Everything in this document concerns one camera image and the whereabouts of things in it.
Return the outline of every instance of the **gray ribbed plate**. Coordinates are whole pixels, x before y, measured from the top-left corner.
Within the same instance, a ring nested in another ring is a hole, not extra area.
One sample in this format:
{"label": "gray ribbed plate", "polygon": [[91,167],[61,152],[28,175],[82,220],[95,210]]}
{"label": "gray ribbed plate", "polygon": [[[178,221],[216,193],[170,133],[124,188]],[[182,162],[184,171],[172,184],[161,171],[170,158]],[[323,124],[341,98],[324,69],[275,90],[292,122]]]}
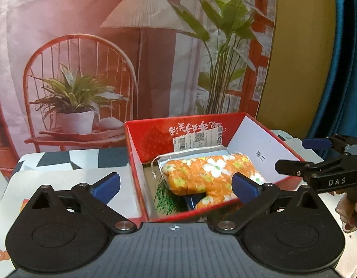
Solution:
{"label": "gray ribbed plate", "polygon": [[328,270],[286,275],[253,261],[236,239],[212,232],[207,224],[144,223],[130,235],[114,237],[105,252],[72,272],[38,275],[16,270],[10,278],[338,278]]}

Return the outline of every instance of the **human hand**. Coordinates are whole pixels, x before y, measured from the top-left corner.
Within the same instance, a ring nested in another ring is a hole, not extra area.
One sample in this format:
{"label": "human hand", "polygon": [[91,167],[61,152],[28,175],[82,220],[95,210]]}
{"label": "human hand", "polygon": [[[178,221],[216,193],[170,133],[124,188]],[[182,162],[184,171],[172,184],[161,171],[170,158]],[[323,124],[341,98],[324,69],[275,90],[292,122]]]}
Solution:
{"label": "human hand", "polygon": [[[337,194],[345,193],[345,190],[336,191]],[[340,215],[342,229],[345,233],[351,233],[357,230],[355,226],[357,215],[357,202],[352,202],[347,198],[347,193],[339,200],[336,212]]]}

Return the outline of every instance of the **chair seat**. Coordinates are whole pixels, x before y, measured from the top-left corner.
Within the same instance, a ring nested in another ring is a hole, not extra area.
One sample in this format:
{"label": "chair seat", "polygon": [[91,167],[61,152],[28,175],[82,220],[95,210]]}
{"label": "chair seat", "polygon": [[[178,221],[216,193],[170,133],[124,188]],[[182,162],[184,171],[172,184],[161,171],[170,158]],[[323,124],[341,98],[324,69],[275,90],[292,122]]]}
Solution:
{"label": "chair seat", "polygon": [[53,136],[43,135],[37,137],[31,137],[24,141],[25,143],[34,143],[35,145],[48,145],[48,146],[79,146],[79,147],[105,147],[108,145],[113,145],[113,147],[122,147],[126,145],[126,135],[122,134],[120,136],[115,136],[111,138],[106,138],[102,140],[93,141],[59,141]]}

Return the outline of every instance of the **crosshair logo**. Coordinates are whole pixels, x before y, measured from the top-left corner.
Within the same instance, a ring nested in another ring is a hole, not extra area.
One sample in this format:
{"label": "crosshair logo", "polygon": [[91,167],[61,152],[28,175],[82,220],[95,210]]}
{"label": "crosshair logo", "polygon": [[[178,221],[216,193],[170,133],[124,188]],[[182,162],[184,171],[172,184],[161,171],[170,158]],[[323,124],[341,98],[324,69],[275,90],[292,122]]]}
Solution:
{"label": "crosshair logo", "polygon": [[179,229],[180,229],[180,227],[179,227],[179,226],[174,225],[174,226],[170,226],[170,229],[171,229],[172,231],[177,231],[177,230],[179,230]]}

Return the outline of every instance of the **orange floral fabric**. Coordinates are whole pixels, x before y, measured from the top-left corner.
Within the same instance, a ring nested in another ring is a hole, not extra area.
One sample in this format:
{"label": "orange floral fabric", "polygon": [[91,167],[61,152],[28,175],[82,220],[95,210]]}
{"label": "orange floral fabric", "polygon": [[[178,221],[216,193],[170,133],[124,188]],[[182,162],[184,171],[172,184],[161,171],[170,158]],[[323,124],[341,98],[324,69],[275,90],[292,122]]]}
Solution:
{"label": "orange floral fabric", "polygon": [[260,185],[266,182],[250,159],[242,154],[171,160],[162,168],[174,194],[206,193],[207,196],[196,205],[197,209],[236,198],[231,187],[231,179],[236,172]]}

